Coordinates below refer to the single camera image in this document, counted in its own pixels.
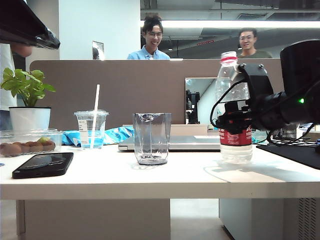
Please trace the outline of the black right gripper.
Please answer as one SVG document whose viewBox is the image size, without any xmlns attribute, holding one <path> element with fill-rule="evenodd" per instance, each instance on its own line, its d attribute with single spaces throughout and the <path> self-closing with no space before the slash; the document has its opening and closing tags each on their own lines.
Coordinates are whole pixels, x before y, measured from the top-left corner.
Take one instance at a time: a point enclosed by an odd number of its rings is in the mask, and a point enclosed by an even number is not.
<svg viewBox="0 0 320 240">
<path fill-rule="evenodd" d="M 284 92 L 272 95 L 258 95 L 251 98 L 250 106 L 238 106 L 240 101 L 229 101 L 224 104 L 225 112 L 217 117 L 218 129 L 227 130 L 230 134 L 240 134 L 252 125 L 257 130 L 277 130 L 285 126 L 279 104 L 285 99 Z"/>
</svg>

